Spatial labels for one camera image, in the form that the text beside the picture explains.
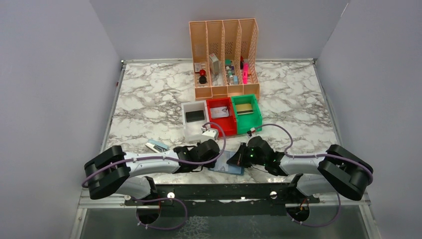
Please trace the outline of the blue leather card holder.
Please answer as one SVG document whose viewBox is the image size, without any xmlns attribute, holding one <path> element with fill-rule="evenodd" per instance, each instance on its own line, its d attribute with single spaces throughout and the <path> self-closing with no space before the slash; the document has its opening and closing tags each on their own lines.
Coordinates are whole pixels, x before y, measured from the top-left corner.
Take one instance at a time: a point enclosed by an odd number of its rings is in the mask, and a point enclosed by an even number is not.
<svg viewBox="0 0 422 239">
<path fill-rule="evenodd" d="M 223 155 L 217 159 L 213 168 L 209 168 L 209 171 L 232 174 L 232 175 L 243 175 L 244 168 L 237 165 L 227 164 L 227 161 L 235 155 L 233 151 L 224 151 Z"/>
</svg>

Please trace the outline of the gold VIP card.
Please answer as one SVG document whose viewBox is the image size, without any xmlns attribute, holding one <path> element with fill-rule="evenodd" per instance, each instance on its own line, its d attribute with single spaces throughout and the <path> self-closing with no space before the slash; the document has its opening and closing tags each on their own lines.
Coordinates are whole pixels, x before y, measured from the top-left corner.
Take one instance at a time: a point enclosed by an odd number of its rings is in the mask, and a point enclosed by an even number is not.
<svg viewBox="0 0 422 239">
<path fill-rule="evenodd" d="M 236 107 L 236 113 L 238 115 L 246 115 L 246 114 L 252 114 L 253 113 L 253 107 L 252 104 L 238 104 L 235 105 Z"/>
</svg>

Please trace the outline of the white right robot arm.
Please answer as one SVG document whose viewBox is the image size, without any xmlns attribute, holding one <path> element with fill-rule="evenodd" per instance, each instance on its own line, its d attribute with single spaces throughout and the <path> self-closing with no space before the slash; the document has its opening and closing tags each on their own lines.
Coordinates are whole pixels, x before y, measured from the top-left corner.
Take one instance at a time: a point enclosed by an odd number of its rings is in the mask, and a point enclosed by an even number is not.
<svg viewBox="0 0 422 239">
<path fill-rule="evenodd" d="M 331 192 L 359 201 L 374 172 L 368 163 L 337 144 L 323 153 L 288 155 L 273 150 L 260 136 L 242 143 L 227 164 L 244 168 L 261 165 L 274 176 L 297 174 L 298 179 L 287 189 L 288 198 L 295 203 L 306 196 Z"/>
</svg>

